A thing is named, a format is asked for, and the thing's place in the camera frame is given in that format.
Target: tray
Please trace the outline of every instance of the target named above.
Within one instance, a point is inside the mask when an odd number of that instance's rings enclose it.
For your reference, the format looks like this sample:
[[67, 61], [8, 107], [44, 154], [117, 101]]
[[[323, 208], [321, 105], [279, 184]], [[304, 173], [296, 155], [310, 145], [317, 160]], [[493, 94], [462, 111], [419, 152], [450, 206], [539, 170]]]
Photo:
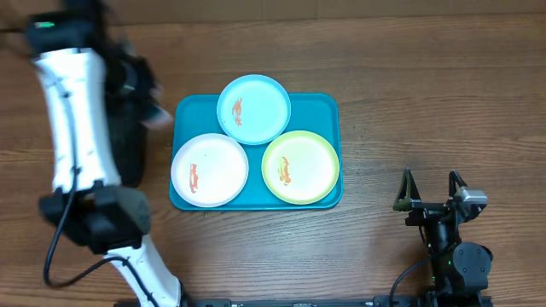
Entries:
[[[269, 143], [244, 145], [250, 169], [245, 188], [231, 202], [214, 208], [192, 206], [184, 201], [170, 182], [169, 196], [177, 208], [185, 211], [262, 211], [262, 210], [310, 210], [330, 209], [337, 205], [343, 195], [343, 164], [341, 162], [340, 120], [338, 105], [332, 96], [323, 93], [288, 94], [292, 103], [292, 115], [287, 129], [307, 130], [324, 137], [340, 158], [340, 177], [334, 189], [322, 200], [310, 205], [292, 205], [279, 200], [262, 178], [262, 157]], [[184, 98], [175, 114], [172, 159], [178, 149], [191, 138], [204, 133], [224, 134], [216, 114], [220, 95], [192, 95]]]

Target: light yellow plate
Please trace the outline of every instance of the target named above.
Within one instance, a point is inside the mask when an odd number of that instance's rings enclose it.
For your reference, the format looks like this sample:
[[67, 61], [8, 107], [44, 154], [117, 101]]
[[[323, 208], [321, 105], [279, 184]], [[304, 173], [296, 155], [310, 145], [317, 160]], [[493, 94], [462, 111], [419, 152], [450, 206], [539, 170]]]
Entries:
[[262, 176], [278, 198], [308, 205], [324, 198], [340, 175], [340, 160], [322, 136], [309, 131], [285, 133], [267, 147]]

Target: blue tray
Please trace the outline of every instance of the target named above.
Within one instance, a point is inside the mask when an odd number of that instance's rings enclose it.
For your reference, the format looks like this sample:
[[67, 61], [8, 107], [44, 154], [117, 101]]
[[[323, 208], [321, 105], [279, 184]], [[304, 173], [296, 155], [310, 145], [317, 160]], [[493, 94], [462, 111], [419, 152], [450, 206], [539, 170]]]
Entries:
[[[247, 153], [249, 172], [247, 184], [237, 197], [223, 206], [200, 208], [192, 206], [178, 195], [172, 186], [169, 195], [172, 203], [186, 211], [247, 211], [247, 210], [309, 210], [330, 209], [337, 205], [343, 195], [343, 164], [341, 163], [340, 119], [338, 105], [332, 96], [322, 93], [288, 94], [292, 102], [292, 116], [284, 132], [307, 130], [324, 137], [335, 149], [340, 158], [340, 178], [334, 189], [322, 200], [310, 205], [291, 205], [279, 200], [265, 186], [262, 178], [262, 157], [269, 145], [242, 145]], [[204, 133], [221, 133], [216, 106], [220, 95], [192, 95], [184, 98], [177, 107], [175, 115], [172, 158], [178, 149], [195, 136]]]

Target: wooden table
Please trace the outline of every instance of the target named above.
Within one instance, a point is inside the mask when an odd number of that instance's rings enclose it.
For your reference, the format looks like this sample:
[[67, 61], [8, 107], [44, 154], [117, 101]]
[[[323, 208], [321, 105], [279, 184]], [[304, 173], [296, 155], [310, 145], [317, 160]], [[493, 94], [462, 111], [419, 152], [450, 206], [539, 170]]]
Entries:
[[[167, 189], [172, 131], [149, 141], [140, 189], [155, 245], [197, 298], [369, 298], [425, 256], [417, 228], [392, 211], [404, 167], [425, 201], [445, 201], [457, 169], [489, 205], [462, 238], [495, 254], [498, 306], [545, 305], [546, 16], [383, 18], [133, 26], [138, 51], [174, 112], [196, 93], [263, 73], [290, 92], [339, 103], [345, 194], [329, 211], [186, 213]], [[32, 69], [0, 55], [0, 305], [109, 306], [134, 298], [111, 267], [68, 289], [44, 286], [54, 228], [38, 215], [50, 192], [52, 147]], [[99, 259], [62, 238], [56, 279]], [[399, 287], [430, 282], [422, 269]]]

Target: animal illustration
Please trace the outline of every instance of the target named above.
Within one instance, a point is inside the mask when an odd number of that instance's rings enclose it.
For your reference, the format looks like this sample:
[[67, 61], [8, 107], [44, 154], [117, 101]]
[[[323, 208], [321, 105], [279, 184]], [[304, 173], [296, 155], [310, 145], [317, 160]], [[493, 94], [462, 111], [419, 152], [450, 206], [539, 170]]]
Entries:
[[193, 194], [197, 192], [197, 179], [199, 179], [197, 176], [197, 165], [192, 163], [189, 166], [189, 189], [191, 189], [191, 193]]
[[233, 108], [231, 109], [231, 113], [233, 114], [233, 118], [235, 119], [235, 123], [238, 126], [242, 126], [242, 122], [241, 122], [242, 98], [237, 99], [237, 101], [233, 105]]
[[288, 159], [286, 157], [282, 157], [281, 165], [279, 166], [279, 175], [285, 186], [292, 182], [290, 174], [288, 173]]

